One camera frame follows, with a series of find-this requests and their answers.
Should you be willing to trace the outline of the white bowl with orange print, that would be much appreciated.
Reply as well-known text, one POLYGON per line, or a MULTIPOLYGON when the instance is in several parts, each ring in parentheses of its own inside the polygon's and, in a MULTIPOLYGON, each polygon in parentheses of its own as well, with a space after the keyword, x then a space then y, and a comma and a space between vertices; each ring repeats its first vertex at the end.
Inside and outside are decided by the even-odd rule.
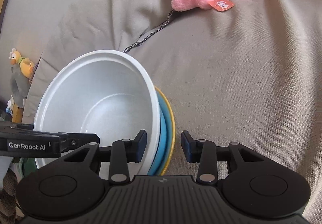
POLYGON ((132 56, 114 50, 86 53, 63 68, 47 87, 34 119, 44 132, 94 133, 101 146, 147 132, 140 163, 130 175, 146 175, 160 137, 160 108, 154 84, 132 56))

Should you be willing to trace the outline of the grey sofa cushion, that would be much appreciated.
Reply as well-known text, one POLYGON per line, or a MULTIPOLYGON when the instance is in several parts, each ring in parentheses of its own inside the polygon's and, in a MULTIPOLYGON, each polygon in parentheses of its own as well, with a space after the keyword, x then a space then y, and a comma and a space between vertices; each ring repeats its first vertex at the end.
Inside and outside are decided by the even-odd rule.
POLYGON ((72 0, 41 54, 23 122, 33 123, 45 90, 68 63, 95 50, 123 51, 159 27, 170 9, 169 0, 72 0))

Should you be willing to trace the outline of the grey sofa cover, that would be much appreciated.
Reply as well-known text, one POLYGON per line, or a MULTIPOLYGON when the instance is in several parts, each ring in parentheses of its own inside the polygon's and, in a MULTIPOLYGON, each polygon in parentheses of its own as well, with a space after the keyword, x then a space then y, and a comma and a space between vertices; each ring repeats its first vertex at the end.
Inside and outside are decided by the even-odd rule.
MULTIPOLYGON (((72 0, 9 0, 1 29, 1 98, 12 48, 39 62, 72 0)), ((177 131, 240 142, 299 172, 321 220, 321 0, 234 0, 195 9, 130 51, 168 97, 177 131)))

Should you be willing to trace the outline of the blue bowl white inside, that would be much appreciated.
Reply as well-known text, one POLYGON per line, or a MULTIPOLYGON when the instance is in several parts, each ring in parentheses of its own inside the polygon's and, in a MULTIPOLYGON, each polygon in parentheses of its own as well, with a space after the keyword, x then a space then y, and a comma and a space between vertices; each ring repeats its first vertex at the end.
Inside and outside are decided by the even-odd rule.
POLYGON ((162 97, 159 92, 157 92, 158 102, 159 102, 159 108, 160 108, 160 134, 159 134, 159 143, 158 143, 158 149, 155 154, 153 164, 151 165, 147 175, 156 175, 162 160, 163 156, 166 150, 166 144, 167 144, 167 136, 166 136, 166 122, 164 118, 164 114, 162 111, 162 97))

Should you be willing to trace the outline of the yellow duck plush toy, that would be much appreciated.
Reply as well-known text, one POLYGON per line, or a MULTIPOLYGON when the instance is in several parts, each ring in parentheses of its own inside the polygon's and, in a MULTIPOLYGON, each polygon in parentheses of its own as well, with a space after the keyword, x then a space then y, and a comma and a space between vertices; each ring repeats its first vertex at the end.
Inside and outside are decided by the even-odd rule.
POLYGON ((29 58, 23 57, 16 48, 12 48, 9 59, 11 64, 11 96, 6 112, 11 115, 12 122, 21 123, 35 64, 29 58))

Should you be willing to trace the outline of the orange paper hang tag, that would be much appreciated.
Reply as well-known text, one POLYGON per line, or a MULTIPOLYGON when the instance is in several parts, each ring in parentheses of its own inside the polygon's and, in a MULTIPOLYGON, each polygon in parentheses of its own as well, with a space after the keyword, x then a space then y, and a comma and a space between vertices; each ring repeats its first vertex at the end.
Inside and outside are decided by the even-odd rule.
POLYGON ((234 6, 234 3, 229 0, 214 0, 208 2, 218 12, 223 12, 231 9, 234 6))

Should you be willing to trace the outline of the yellow rimmed white plate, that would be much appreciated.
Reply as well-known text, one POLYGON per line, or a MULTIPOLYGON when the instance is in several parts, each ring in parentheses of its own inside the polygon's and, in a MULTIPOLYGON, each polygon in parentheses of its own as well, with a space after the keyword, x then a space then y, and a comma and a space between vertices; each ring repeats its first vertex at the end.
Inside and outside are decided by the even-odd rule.
POLYGON ((166 136, 167 136, 167 144, 166 150, 163 156, 162 163, 156 173, 156 175, 164 175, 166 170, 169 167, 173 151, 175 148, 175 138, 176 138, 176 129, 175 129, 175 118, 172 111, 172 107, 164 95, 164 93, 157 87, 155 87, 156 92, 159 92, 162 97, 162 111, 164 114, 165 122, 166 122, 166 136))

